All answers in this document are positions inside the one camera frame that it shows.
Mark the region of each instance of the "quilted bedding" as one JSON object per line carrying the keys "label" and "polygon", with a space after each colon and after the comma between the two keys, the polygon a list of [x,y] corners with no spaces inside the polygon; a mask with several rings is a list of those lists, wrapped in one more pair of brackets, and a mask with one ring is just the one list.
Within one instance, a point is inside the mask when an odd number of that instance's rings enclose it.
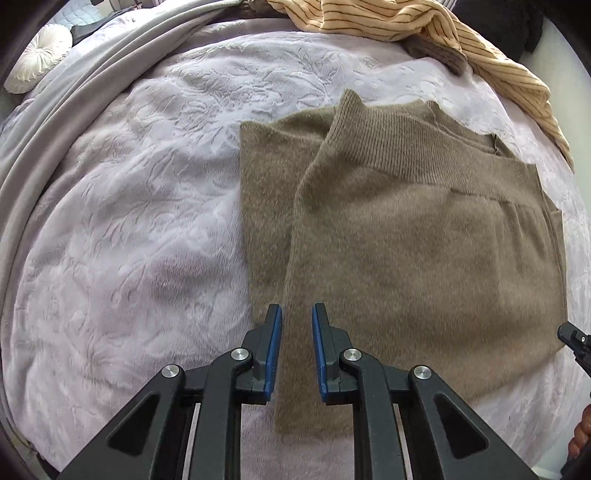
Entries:
{"label": "quilted bedding", "polygon": [[99,9],[92,5],[90,0],[70,0],[48,23],[59,23],[69,29],[74,25],[94,23],[101,18],[103,16]]}
{"label": "quilted bedding", "polygon": [[[66,71],[59,65],[47,82]],[[204,365],[241,341],[252,319],[238,125],[335,104],[347,87],[370,104],[433,99],[536,163],[564,216],[569,320],[591,329],[583,201],[557,148],[512,102],[471,72],[454,77],[395,44],[301,33],[289,20],[213,25],[135,81],[79,137],[22,237],[0,323],[4,386],[20,432],[55,467],[163,365]],[[0,141],[34,101],[13,113]],[[576,423],[582,378],[562,350],[474,406],[533,464]],[[352,475],[352,439],[299,439],[288,449],[271,419],[272,405],[243,413],[244,478]]]}

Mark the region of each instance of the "blue gripper pad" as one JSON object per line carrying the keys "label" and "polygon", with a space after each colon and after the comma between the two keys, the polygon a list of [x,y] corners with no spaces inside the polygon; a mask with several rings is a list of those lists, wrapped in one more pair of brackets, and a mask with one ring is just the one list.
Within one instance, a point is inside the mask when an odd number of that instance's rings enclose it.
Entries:
{"label": "blue gripper pad", "polygon": [[314,338],[314,353],[316,355],[316,370],[318,374],[318,387],[320,398],[326,403],[328,400],[328,385],[326,382],[326,357],[324,355],[324,346],[322,345],[322,335],[320,333],[320,321],[318,319],[318,305],[312,308],[312,336]]}
{"label": "blue gripper pad", "polygon": [[279,360],[279,347],[281,345],[281,329],[283,326],[283,315],[281,307],[278,305],[273,320],[273,330],[267,352],[267,361],[265,362],[265,399],[269,401],[271,394],[275,390],[275,377],[277,376],[277,362]]}

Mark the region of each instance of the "white round pillow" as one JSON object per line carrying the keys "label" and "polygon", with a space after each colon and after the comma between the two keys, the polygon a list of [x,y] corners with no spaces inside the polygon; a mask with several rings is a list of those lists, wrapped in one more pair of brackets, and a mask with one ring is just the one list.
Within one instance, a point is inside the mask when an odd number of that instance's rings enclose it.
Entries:
{"label": "white round pillow", "polygon": [[45,25],[33,37],[8,75],[4,88],[9,93],[26,93],[72,49],[72,34],[59,24]]}

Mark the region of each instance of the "silver bolt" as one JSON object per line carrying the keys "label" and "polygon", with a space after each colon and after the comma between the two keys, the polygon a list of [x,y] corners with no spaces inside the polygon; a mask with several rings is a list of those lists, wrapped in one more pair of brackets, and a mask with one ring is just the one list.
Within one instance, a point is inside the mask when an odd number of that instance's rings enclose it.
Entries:
{"label": "silver bolt", "polygon": [[420,378],[421,380],[431,378],[431,370],[429,369],[429,367],[425,367],[424,365],[419,365],[418,367],[415,367],[413,373],[415,377]]}
{"label": "silver bolt", "polygon": [[246,358],[248,358],[248,355],[250,355],[250,353],[245,348],[236,348],[232,350],[231,355],[234,360],[245,360]]}
{"label": "silver bolt", "polygon": [[356,362],[361,358],[361,352],[356,348],[349,348],[343,352],[343,356],[345,357],[345,360],[348,360],[349,362]]}
{"label": "silver bolt", "polygon": [[166,378],[174,378],[180,373],[180,371],[181,369],[178,367],[178,365],[173,364],[167,365],[161,370],[162,375]]}

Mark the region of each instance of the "yellow striped fabric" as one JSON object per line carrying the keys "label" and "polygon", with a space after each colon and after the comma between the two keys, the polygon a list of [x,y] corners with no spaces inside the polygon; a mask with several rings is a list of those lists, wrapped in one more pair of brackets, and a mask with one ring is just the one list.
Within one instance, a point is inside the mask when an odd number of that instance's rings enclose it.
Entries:
{"label": "yellow striped fabric", "polygon": [[341,33],[380,41],[398,41],[420,33],[462,51],[474,71],[500,95],[531,116],[563,153],[573,158],[548,101],[544,82],[508,59],[478,32],[434,0],[267,0],[307,32]]}

